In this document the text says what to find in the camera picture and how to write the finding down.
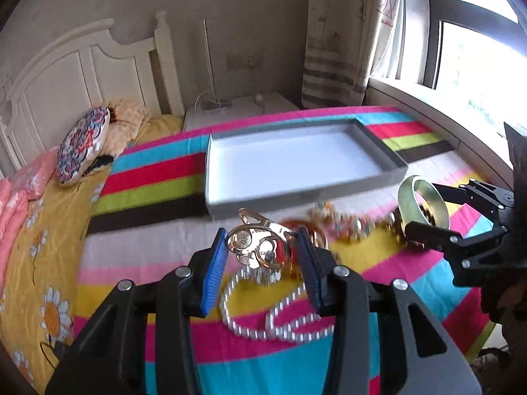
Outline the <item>striped beige curtain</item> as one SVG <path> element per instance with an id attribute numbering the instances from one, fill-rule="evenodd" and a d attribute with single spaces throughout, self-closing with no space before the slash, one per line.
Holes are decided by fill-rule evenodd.
<path id="1" fill-rule="evenodd" d="M 301 103 L 357 106 L 386 53 L 400 0 L 309 0 Z"/>

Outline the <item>striped colourful blanket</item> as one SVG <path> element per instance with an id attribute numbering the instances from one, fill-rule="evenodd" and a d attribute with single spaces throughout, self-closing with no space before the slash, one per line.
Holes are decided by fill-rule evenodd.
<path id="1" fill-rule="evenodd" d="M 123 251 L 139 244 L 153 248 L 157 259 L 172 261 L 155 282 L 209 246 L 221 223 L 206 210 L 206 149 L 210 135 L 236 128 L 237 122 L 226 122 L 169 137 L 174 152 L 202 168 L 200 182 L 188 196 L 145 206 L 144 217 L 137 209 L 123 211 L 123 223 L 113 214 L 92 216 L 82 264 L 95 261 L 103 245 Z M 481 311 L 479 291 L 455 287 L 448 262 L 439 252 L 403 241 L 393 192 L 363 195 L 342 207 L 323 202 L 280 219 L 237 214 L 225 229 L 235 244 L 248 244 L 249 251 L 234 250 L 226 262 L 222 284 L 226 305 L 191 323 L 197 370 L 206 393 L 321 390 L 332 321 L 316 319 L 303 293 L 292 236 L 299 227 L 330 249 L 337 262 L 368 280 L 408 281 L 466 357 L 474 358 L 488 340 L 494 325 Z M 281 280 L 268 287 L 252 283 L 244 279 L 246 267 L 279 269 Z"/>

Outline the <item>round patterned cushion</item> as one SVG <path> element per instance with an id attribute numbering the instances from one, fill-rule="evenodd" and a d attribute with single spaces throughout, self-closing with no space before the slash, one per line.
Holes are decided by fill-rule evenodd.
<path id="1" fill-rule="evenodd" d="M 55 175 L 59 184 L 68 186 L 82 178 L 103 148 L 110 121 L 110 109 L 100 106 L 75 123 L 58 148 Z"/>

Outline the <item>white bedside table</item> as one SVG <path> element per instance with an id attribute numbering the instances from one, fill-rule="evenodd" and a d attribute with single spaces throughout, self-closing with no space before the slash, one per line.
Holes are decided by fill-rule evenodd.
<path id="1" fill-rule="evenodd" d="M 298 107 L 278 93 L 257 94 L 235 98 L 227 106 L 217 108 L 217 105 L 204 103 L 190 107 L 183 122 L 183 131 L 191 131 L 201 127 L 210 127 L 237 119 L 248 119 L 256 116 L 273 115 L 282 112 L 297 111 Z"/>

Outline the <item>pink folded quilt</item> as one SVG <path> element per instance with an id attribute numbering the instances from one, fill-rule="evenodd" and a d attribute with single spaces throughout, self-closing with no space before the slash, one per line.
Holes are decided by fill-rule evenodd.
<path id="1" fill-rule="evenodd" d="M 11 250 L 29 212 L 29 203 L 39 199 L 56 168 L 58 147 L 40 154 L 10 179 L 1 180 L 1 287 Z"/>

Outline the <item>white wooden headboard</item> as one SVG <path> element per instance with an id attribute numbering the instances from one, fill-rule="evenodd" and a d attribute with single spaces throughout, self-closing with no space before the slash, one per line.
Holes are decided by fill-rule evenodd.
<path id="1" fill-rule="evenodd" d="M 123 45 L 112 19 L 65 33 L 12 77 L 1 68 L 1 143 L 11 165 L 26 164 L 62 142 L 90 108 L 130 98 L 157 117 L 185 114 L 166 13 L 154 16 L 153 36 Z"/>

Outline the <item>grey shallow jewelry tray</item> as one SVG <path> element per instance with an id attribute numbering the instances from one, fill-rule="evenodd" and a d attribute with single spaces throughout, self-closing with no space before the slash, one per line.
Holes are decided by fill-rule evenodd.
<path id="1" fill-rule="evenodd" d="M 400 183 L 406 162 L 355 118 L 212 134 L 205 200 L 213 219 L 357 195 Z"/>

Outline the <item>beige fuzzy pillow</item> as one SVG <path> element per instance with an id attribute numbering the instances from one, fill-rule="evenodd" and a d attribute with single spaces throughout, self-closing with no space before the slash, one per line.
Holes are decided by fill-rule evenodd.
<path id="1" fill-rule="evenodd" d="M 114 99 L 106 104 L 111 118 L 101 155 L 117 158 L 137 139 L 150 121 L 151 112 L 143 104 L 127 98 Z"/>

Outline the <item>wall power outlet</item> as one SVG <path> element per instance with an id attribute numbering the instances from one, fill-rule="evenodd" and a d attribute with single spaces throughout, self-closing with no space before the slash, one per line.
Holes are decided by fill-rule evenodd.
<path id="1" fill-rule="evenodd" d="M 228 70 L 255 69 L 261 65 L 263 57 L 261 52 L 256 51 L 227 54 L 226 68 Z"/>

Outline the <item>silver rhinestone pearl brooch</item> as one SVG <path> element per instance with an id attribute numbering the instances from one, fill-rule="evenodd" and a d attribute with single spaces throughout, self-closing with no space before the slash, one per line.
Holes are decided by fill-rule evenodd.
<path id="1" fill-rule="evenodd" d="M 243 270 L 244 279 L 262 286 L 271 286 L 281 280 L 281 271 L 265 267 L 250 268 Z"/>

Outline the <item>window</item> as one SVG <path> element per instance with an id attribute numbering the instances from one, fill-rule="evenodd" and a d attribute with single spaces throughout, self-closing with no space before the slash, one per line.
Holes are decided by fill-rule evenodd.
<path id="1" fill-rule="evenodd" d="M 514 0 L 401 0 L 396 79 L 505 133 L 526 121 L 526 13 Z"/>

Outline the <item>green jade bangle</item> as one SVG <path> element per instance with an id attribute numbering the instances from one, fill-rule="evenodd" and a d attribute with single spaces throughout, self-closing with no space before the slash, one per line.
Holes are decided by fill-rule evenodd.
<path id="1" fill-rule="evenodd" d="M 409 223 L 434 225 L 449 229 L 448 208 L 438 189 L 421 176 L 408 176 L 399 186 L 398 205 L 401 227 L 405 232 Z"/>

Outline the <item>yellow daisy bedsheet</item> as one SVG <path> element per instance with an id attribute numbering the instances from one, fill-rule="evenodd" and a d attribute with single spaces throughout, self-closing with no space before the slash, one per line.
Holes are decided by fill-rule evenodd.
<path id="1" fill-rule="evenodd" d="M 134 150 L 121 156 L 115 174 L 109 166 L 63 186 L 51 176 L 14 241 L 1 287 L 1 341 L 29 385 L 43 393 L 53 373 L 52 347 L 71 343 L 74 334 L 123 278 L 152 282 L 172 261 L 157 259 L 153 248 L 132 244 L 118 251 L 103 245 L 95 261 L 82 264 L 89 219 L 144 209 L 190 194 L 203 170 L 172 150 L 171 134 L 181 118 L 161 116 L 147 122 Z"/>

